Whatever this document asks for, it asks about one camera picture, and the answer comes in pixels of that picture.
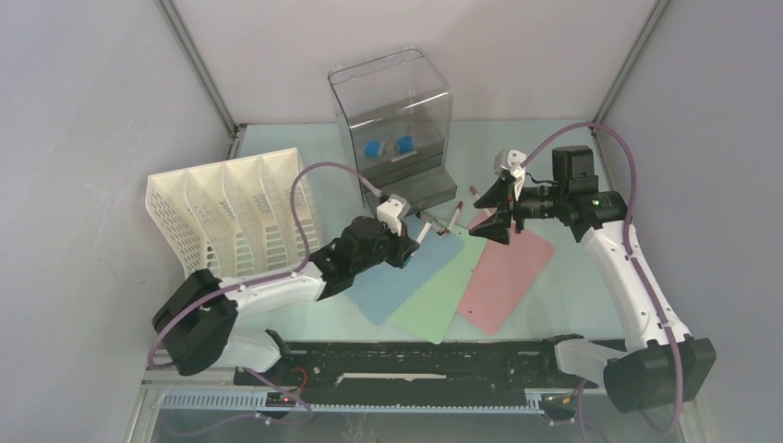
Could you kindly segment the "dark red cap marker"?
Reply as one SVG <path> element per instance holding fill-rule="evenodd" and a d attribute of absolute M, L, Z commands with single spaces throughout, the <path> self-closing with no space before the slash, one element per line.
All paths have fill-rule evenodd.
<path fill-rule="evenodd" d="M 457 220 L 458 220 L 458 218 L 460 216 L 460 213 L 462 212 L 463 206 L 464 206 L 464 203 L 462 201 L 459 201 L 457 203 L 457 205 L 456 205 L 456 207 L 455 207 L 455 209 L 454 209 L 454 211 L 452 213 L 452 216 L 450 217 L 449 223 L 447 224 L 446 229 L 444 231 L 446 234 L 449 234 L 449 233 L 452 232 L 452 230 L 455 227 L 456 222 L 457 222 Z"/>

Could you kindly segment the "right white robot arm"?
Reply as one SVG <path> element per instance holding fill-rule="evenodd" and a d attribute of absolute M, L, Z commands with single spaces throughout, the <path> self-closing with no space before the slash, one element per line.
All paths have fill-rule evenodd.
<path fill-rule="evenodd" d="M 551 180 L 535 186 L 524 183 L 526 158 L 518 150 L 496 156 L 497 180 L 474 204 L 493 214 L 470 235 L 509 245 L 527 220 L 560 221 L 597 265 L 624 334 L 621 351 L 579 335 L 551 339 L 550 352 L 536 362 L 540 379 L 550 386 L 571 376 L 586 379 L 604 388 L 622 413 L 692 401 L 717 352 L 709 339 L 694 338 L 650 275 L 625 200 L 599 188 L 593 151 L 554 149 Z"/>

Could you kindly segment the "blue eraser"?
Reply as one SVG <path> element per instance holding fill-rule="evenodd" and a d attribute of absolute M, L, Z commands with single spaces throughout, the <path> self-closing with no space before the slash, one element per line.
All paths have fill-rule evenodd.
<path fill-rule="evenodd" d="M 372 139 L 365 143 L 363 153 L 370 159 L 380 159 L 385 150 L 385 143 L 380 140 Z"/>
<path fill-rule="evenodd" d="M 397 138 L 395 142 L 396 151 L 400 154 L 407 154 L 416 150 L 415 142 L 411 136 Z"/>

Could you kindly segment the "teal cap marker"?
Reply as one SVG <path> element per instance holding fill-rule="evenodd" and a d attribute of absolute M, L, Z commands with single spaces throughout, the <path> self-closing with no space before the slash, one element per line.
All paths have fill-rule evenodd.
<path fill-rule="evenodd" d="M 426 236 L 427 236 L 428 232 L 430 231 L 430 228 L 431 228 L 431 223 L 430 223 L 430 222 L 428 222 L 428 221 L 426 221 L 426 222 L 424 223 L 424 225 L 423 225 L 423 227 L 422 227 L 421 231 L 419 232 L 419 234 L 418 234 L 417 238 L 416 238 L 416 241 L 417 241 L 417 242 L 418 242 L 420 245 L 421 245 L 421 244 L 423 243 L 423 241 L 425 240 L 425 238 L 426 238 Z"/>

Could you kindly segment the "clear plastic drawer box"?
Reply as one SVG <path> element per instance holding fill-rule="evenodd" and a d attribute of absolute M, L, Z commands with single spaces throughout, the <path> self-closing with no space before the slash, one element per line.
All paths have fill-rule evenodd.
<path fill-rule="evenodd" d="M 378 203 L 372 186 L 405 198 L 413 212 L 455 198 L 457 185 L 445 163 L 452 122 L 449 83 L 417 47 L 377 56 L 327 76 L 340 135 L 364 176 L 361 191 L 368 204 Z M 397 138 L 411 136 L 416 150 L 400 155 Z M 365 143 L 385 143 L 380 159 L 363 153 Z"/>

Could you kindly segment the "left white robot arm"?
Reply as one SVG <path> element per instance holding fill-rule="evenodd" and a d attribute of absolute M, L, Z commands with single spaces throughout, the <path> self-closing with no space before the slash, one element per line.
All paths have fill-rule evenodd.
<path fill-rule="evenodd" d="M 268 311 L 317 302 L 350 288 L 360 273 L 380 264 L 405 268 L 420 244 L 406 224 L 395 233 L 386 223 L 357 217 L 342 234 L 313 252 L 304 268 L 246 279 L 222 280 L 209 269 L 191 273 L 153 316 L 169 355 L 168 366 L 183 377 L 212 367 L 243 367 L 270 384 L 290 377 L 290 350 L 272 329 L 249 330 Z"/>

